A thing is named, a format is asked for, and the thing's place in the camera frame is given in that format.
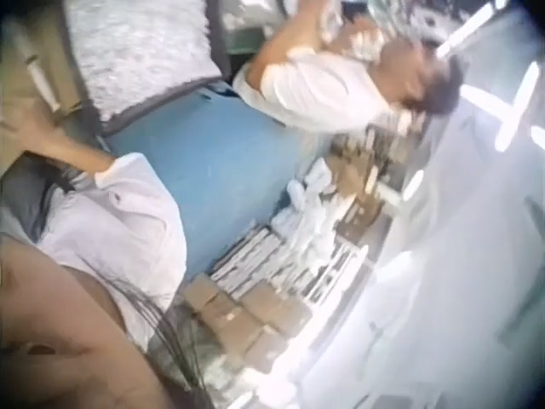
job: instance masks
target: white shirt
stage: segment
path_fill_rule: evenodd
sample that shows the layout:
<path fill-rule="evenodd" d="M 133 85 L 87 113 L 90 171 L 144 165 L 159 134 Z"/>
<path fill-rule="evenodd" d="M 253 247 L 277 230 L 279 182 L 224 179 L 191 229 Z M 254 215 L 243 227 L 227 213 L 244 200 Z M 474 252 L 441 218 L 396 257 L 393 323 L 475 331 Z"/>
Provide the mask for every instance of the white shirt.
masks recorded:
<path fill-rule="evenodd" d="M 55 192 L 37 247 L 62 266 L 129 283 L 166 310 L 186 272 L 186 239 L 178 206 L 146 158 L 131 153 L 75 192 Z M 104 283 L 129 336 L 143 350 L 154 329 Z"/>
<path fill-rule="evenodd" d="M 251 107 L 291 127 L 311 132 L 363 130 L 388 104 L 362 62 L 305 49 L 263 73 L 261 93 L 246 82 L 247 66 L 233 88 Z"/>

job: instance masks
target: person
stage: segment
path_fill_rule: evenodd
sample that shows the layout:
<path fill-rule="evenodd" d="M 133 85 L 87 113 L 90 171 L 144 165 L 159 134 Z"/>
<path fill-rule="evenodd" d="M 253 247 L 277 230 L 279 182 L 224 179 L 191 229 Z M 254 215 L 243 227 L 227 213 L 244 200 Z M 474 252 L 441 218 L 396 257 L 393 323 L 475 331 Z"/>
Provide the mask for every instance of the person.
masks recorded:
<path fill-rule="evenodd" d="M 35 247 L 2 238 L 2 408 L 212 407 L 164 320 L 186 268 L 174 199 L 143 155 L 114 158 L 74 141 L 42 103 L 18 119 L 11 135 L 22 149 L 83 173 L 74 190 L 55 191 Z M 146 359 L 154 332 L 186 384 Z"/>
<path fill-rule="evenodd" d="M 311 132 L 365 129 L 390 107 L 448 114 L 459 100 L 463 73 L 456 57 L 436 58 L 422 41 L 396 37 L 366 66 L 342 52 L 356 31 L 378 28 L 357 18 L 331 44 L 320 21 L 329 0 L 301 2 L 299 12 L 266 42 L 233 80 L 251 107 Z"/>

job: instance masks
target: cardboard box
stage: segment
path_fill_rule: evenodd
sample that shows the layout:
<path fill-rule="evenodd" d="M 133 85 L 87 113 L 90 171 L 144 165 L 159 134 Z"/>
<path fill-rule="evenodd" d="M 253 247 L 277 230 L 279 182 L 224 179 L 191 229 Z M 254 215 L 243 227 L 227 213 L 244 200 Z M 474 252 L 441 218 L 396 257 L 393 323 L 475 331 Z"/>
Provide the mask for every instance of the cardboard box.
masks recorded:
<path fill-rule="evenodd" d="M 348 164 L 348 162 L 340 156 L 330 155 L 325 158 L 325 164 L 327 164 L 327 167 L 331 170 L 331 174 L 333 175 L 333 181 L 337 181 L 339 179 L 339 175 L 341 174 L 344 167 Z"/>
<path fill-rule="evenodd" d="M 242 307 L 217 333 L 218 340 L 229 355 L 241 356 L 259 337 L 262 323 Z"/>
<path fill-rule="evenodd" d="M 258 320 L 268 323 L 284 299 L 265 280 L 260 281 L 240 298 L 246 310 Z"/>
<path fill-rule="evenodd" d="M 265 330 L 248 349 L 244 361 L 262 373 L 269 373 L 274 361 L 288 348 L 288 342 L 275 331 Z"/>
<path fill-rule="evenodd" d="M 240 314 L 239 307 L 226 293 L 219 292 L 201 310 L 203 322 L 217 334 Z"/>
<path fill-rule="evenodd" d="M 347 214 L 337 225 L 336 231 L 345 240 L 359 246 L 368 228 L 381 214 L 382 202 L 361 193 L 356 197 Z"/>
<path fill-rule="evenodd" d="M 200 274 L 182 291 L 182 294 L 184 302 L 199 312 L 219 292 L 220 287 L 208 275 Z"/>
<path fill-rule="evenodd" d="M 291 297 L 280 305 L 269 323 L 285 337 L 293 338 L 312 317 L 312 310 L 303 301 Z"/>
<path fill-rule="evenodd" d="M 365 179 L 354 164 L 347 164 L 336 182 L 337 192 L 347 198 L 364 190 Z"/>

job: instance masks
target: white sleeve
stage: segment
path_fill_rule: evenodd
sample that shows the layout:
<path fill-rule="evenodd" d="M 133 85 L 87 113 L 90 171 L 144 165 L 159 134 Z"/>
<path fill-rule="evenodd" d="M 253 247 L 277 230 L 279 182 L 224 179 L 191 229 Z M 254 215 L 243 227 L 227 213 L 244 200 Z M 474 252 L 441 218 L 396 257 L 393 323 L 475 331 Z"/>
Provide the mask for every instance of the white sleeve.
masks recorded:
<path fill-rule="evenodd" d="M 344 117 L 350 89 L 334 65 L 314 64 L 312 56 L 268 66 L 261 79 L 267 102 L 307 117 Z"/>
<path fill-rule="evenodd" d="M 141 153 L 116 159 L 108 170 L 95 174 L 95 184 L 122 211 L 160 218 L 178 214 L 174 198 Z"/>

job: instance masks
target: blue panel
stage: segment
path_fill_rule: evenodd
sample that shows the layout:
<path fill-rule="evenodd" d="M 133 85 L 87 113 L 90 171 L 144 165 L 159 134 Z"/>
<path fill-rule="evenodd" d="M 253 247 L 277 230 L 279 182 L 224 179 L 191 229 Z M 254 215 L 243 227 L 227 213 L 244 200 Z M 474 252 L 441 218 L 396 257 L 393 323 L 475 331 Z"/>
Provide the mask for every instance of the blue panel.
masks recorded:
<path fill-rule="evenodd" d="M 316 153 L 238 98 L 210 98 L 174 101 L 109 140 L 117 154 L 144 153 L 175 197 L 187 277 L 208 270 L 252 222 L 266 222 L 287 181 Z"/>

